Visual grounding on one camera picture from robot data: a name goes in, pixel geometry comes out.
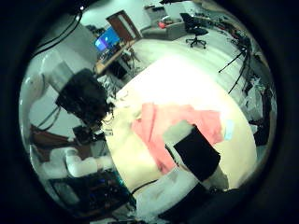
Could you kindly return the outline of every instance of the office chair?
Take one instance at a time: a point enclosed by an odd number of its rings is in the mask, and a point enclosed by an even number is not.
[[[186,43],[188,43],[189,41],[192,41],[192,43],[190,44],[191,48],[193,47],[193,45],[196,45],[196,44],[199,43],[199,44],[203,45],[204,49],[205,49],[206,48],[206,41],[205,40],[197,39],[197,36],[199,36],[199,35],[206,35],[208,33],[208,31],[205,30],[205,29],[199,28],[199,26],[201,25],[200,22],[196,21],[188,13],[179,13],[179,15],[181,16],[181,18],[185,22],[185,30],[186,30],[186,32],[195,35],[194,39],[186,39]]]

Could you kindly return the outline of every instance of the monitor screen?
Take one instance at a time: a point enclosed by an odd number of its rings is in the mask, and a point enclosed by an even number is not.
[[[104,51],[104,49],[107,48],[106,42],[104,42],[101,37],[97,38],[94,44],[100,51]]]
[[[115,44],[120,42],[120,37],[110,26],[101,36],[100,39],[106,44],[108,48],[111,48]]]

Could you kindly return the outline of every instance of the pink cloth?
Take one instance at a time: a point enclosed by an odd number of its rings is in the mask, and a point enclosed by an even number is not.
[[[195,124],[209,144],[222,141],[220,112],[194,110],[190,105],[142,105],[141,119],[132,123],[132,129],[148,146],[151,156],[163,174],[176,164],[164,147],[163,133],[179,121],[186,119]]]

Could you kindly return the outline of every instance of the white table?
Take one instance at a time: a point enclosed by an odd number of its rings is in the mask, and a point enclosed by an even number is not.
[[[124,95],[124,101],[114,110],[114,120],[104,129],[113,130],[107,144],[130,191],[162,175],[146,145],[131,130],[146,102],[188,104],[198,110],[220,111],[222,134],[227,119],[235,125],[233,137],[214,146],[221,154],[220,167],[228,176],[229,189],[239,187],[254,170],[256,146],[242,111],[224,89],[188,61],[172,56],[151,64],[118,92],[119,97]]]

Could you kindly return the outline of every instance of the doorway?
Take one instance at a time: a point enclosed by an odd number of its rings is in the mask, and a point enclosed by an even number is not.
[[[124,10],[107,17],[106,20],[124,41],[129,42],[141,38],[140,33]]]

